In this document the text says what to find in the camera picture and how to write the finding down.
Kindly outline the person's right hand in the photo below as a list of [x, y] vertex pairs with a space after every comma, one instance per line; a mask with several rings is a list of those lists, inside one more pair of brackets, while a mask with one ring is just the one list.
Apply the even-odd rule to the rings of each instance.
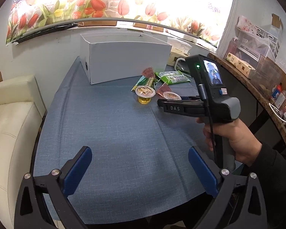
[[257, 140], [240, 119], [226, 124], [206, 124], [203, 128], [203, 134], [210, 150], [213, 150], [212, 134], [216, 134], [228, 139], [230, 146], [235, 151], [237, 161], [252, 166], [256, 170], [264, 164], [260, 155], [262, 143]]

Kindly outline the person's right forearm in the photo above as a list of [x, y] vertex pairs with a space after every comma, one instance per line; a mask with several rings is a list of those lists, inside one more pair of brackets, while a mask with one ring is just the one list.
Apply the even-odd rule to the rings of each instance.
[[286, 228], [286, 160], [265, 144], [250, 171], [259, 179], [270, 228]]

